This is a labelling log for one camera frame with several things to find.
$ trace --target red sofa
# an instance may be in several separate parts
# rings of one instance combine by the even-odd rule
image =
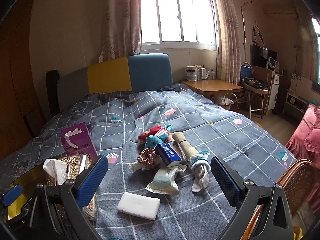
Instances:
[[[299,126],[285,146],[298,159],[311,160],[320,169],[320,106],[309,104]],[[320,210],[320,183],[308,197],[314,212]]]

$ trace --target wooden door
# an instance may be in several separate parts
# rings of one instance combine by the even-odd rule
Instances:
[[[32,3],[17,0],[0,25],[0,160],[23,148],[44,125],[30,67]]]

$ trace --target red plush toy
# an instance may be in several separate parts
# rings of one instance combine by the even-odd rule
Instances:
[[[146,138],[149,135],[155,135],[161,129],[160,125],[156,125],[155,127],[145,131],[143,134],[138,136],[138,143],[146,143]]]

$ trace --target blue headboard panel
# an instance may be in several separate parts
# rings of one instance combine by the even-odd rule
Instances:
[[[173,84],[169,56],[161,53],[128,57],[133,92],[155,91]]]

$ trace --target tissue box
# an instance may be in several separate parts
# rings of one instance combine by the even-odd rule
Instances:
[[[177,152],[167,143],[158,143],[155,150],[167,167],[175,166],[182,161]]]
[[[90,167],[91,162],[87,155],[77,154],[72,156],[65,156],[59,160],[64,161],[68,165],[67,179],[76,179],[76,177],[84,170]],[[56,180],[53,177],[49,177],[47,186],[57,185]],[[57,211],[62,219],[64,225],[69,224],[67,214],[65,213],[63,206],[56,204]],[[97,204],[96,194],[93,195],[89,205],[82,208],[82,211],[86,215],[89,221],[94,224],[97,220]]]
[[[98,156],[84,122],[62,129],[61,143],[67,155],[85,154],[90,161]]]

